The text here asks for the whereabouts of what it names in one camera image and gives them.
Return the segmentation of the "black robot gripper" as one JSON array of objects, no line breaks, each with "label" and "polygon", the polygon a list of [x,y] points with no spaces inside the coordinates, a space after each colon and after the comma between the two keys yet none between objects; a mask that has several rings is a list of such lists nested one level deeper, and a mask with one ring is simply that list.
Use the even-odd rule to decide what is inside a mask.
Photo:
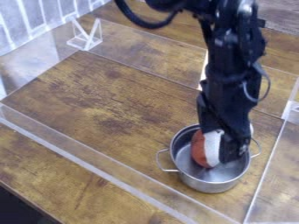
[{"label": "black robot gripper", "polygon": [[218,161],[225,164],[237,160],[248,151],[250,130],[248,113],[257,105],[252,98],[258,97],[260,77],[224,83],[210,78],[200,82],[201,91],[196,99],[197,116],[202,133],[224,130],[220,137]]}]

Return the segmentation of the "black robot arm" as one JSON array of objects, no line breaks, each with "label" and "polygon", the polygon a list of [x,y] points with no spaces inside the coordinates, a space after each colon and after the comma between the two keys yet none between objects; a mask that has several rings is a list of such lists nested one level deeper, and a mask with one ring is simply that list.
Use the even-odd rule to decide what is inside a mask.
[{"label": "black robot arm", "polygon": [[254,0],[145,0],[162,12],[190,11],[200,20],[208,47],[205,79],[196,99],[200,130],[190,140],[190,157],[210,168],[237,160],[248,151],[248,113],[264,99],[266,77],[257,62],[265,50]]}]

